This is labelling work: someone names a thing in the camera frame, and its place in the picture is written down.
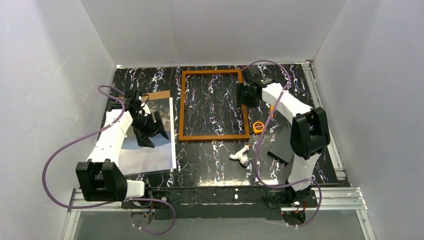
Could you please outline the yellow tape measure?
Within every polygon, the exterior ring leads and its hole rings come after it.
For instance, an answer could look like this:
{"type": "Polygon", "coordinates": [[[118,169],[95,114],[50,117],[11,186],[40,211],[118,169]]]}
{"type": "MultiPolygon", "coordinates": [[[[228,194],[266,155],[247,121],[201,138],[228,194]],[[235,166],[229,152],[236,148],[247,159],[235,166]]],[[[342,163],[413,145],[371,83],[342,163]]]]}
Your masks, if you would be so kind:
{"type": "Polygon", "coordinates": [[[262,121],[255,121],[252,124],[252,132],[255,135],[262,134],[265,130],[265,124],[262,121]]]}

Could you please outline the aluminium side rail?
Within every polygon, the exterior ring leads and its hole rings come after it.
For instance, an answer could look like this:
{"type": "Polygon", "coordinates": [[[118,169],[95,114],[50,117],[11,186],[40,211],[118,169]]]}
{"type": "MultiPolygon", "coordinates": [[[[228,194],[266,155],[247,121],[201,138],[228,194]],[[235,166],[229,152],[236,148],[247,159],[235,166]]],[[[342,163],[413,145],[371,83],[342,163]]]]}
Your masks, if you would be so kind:
{"type": "Polygon", "coordinates": [[[313,72],[313,65],[311,62],[307,61],[306,63],[302,63],[301,67],[305,74],[307,86],[310,91],[314,112],[316,112],[316,116],[318,117],[317,121],[318,128],[320,129],[319,131],[324,135],[323,138],[326,139],[325,142],[327,143],[325,153],[323,150],[322,155],[325,155],[325,159],[329,159],[331,161],[337,180],[345,181],[347,179],[346,172],[336,144],[334,143],[334,138],[329,126],[327,111],[324,109],[321,101],[316,78],[313,72]]]}

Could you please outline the brown fibreboard backing panel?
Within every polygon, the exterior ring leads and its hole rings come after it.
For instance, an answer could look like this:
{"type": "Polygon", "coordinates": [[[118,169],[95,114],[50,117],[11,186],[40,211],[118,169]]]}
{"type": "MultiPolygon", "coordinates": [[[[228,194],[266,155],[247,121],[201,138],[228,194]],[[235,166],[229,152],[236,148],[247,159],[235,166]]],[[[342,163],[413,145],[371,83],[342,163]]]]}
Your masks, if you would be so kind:
{"type": "Polygon", "coordinates": [[[149,100],[160,100],[160,99],[167,99],[171,97],[171,92],[169,90],[149,92],[147,94],[148,94],[149,100]]]}

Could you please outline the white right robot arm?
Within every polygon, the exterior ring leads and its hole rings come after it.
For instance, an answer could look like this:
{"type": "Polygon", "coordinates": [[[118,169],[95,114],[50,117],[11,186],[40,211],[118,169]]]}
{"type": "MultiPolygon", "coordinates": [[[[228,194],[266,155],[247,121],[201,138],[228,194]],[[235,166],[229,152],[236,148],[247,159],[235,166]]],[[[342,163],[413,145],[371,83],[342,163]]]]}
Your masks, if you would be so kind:
{"type": "Polygon", "coordinates": [[[242,69],[243,83],[237,86],[237,100],[241,105],[255,108],[260,102],[273,106],[265,125],[279,112],[290,124],[290,139],[287,146],[294,156],[291,172],[286,184],[273,185],[284,189],[287,200],[299,201],[309,195],[316,162],[330,144],[327,113],[322,107],[313,108],[289,92],[292,79],[287,74],[287,83],[282,84],[266,78],[256,62],[242,69]]]}

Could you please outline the aluminium rail base frame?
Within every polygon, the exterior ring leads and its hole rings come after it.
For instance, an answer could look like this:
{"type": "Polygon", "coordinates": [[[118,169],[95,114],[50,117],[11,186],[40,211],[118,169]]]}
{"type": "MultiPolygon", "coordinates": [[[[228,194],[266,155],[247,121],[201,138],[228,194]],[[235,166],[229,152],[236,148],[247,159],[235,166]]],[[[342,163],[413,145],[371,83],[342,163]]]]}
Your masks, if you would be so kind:
{"type": "Polygon", "coordinates": [[[375,234],[359,188],[330,187],[316,191],[295,227],[291,207],[271,208],[262,199],[265,188],[179,188],[165,195],[176,210],[111,203],[72,210],[64,240],[373,240],[375,234]]]}

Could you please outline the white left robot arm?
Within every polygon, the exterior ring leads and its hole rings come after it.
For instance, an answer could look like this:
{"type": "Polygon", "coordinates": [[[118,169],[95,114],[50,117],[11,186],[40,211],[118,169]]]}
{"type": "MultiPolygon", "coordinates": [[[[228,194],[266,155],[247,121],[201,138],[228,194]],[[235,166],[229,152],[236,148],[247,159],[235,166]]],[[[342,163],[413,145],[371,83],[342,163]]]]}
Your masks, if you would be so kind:
{"type": "Polygon", "coordinates": [[[139,147],[154,148],[152,138],[161,135],[169,140],[161,115],[151,111],[150,100],[169,99],[170,92],[130,91],[121,97],[111,96],[106,105],[105,122],[93,151],[76,166],[76,176],[87,202],[121,202],[145,195],[142,180],[127,179],[119,168],[119,158],[129,129],[139,147]]]}

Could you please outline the landscape photo print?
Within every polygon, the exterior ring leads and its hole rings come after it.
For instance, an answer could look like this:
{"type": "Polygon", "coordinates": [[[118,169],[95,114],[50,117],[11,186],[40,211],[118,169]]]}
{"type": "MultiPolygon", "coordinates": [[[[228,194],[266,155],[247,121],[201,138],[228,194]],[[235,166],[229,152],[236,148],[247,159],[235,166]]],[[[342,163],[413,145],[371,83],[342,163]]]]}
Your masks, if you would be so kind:
{"type": "Polygon", "coordinates": [[[158,134],[150,139],[154,148],[139,146],[133,129],[129,128],[118,160],[120,171],[127,176],[170,171],[177,167],[174,100],[172,97],[154,99],[150,100],[147,105],[151,111],[159,112],[169,139],[158,134]]]}

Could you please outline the white plastic spray nozzle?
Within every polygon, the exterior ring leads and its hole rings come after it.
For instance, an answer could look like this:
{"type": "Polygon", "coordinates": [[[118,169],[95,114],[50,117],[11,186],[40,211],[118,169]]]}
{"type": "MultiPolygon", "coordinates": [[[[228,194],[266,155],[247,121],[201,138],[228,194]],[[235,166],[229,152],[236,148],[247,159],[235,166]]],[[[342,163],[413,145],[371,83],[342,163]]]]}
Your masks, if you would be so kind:
{"type": "Polygon", "coordinates": [[[250,158],[247,156],[247,152],[250,150],[251,146],[249,144],[244,145],[237,153],[230,154],[229,159],[233,161],[238,161],[243,167],[247,167],[250,163],[250,158]]]}

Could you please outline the wooden picture frame with photo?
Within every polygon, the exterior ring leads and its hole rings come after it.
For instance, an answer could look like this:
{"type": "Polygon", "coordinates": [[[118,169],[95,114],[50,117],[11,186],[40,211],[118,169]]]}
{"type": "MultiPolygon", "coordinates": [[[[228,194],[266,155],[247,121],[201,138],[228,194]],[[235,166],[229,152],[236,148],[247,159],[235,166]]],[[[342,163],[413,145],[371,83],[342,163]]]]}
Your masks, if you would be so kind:
{"type": "Polygon", "coordinates": [[[248,141],[250,139],[250,129],[247,108],[241,106],[244,134],[228,134],[228,135],[185,135],[184,134],[184,117],[185,117],[185,100],[186,100],[186,79],[187,76],[202,75],[237,75],[237,83],[243,84],[243,76],[241,69],[219,69],[219,70],[184,70],[181,74],[181,99],[178,124],[178,141],[179,142],[212,142],[212,141],[248,141]]]}

